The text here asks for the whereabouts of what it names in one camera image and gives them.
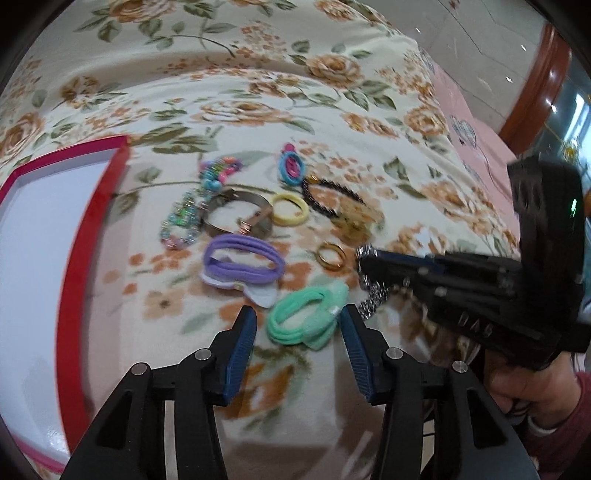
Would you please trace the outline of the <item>right hand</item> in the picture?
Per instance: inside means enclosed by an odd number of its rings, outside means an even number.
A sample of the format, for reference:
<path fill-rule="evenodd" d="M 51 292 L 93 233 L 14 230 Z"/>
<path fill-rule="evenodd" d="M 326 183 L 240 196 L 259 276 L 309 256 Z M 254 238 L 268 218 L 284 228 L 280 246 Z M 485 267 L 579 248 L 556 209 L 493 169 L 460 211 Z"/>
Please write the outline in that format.
<path fill-rule="evenodd" d="M 487 388 L 505 413 L 515 400 L 529 405 L 529 415 L 542 429 L 557 428 L 576 409 L 582 387 L 571 354 L 561 353 L 546 369 L 531 371 L 498 364 L 489 369 Z"/>

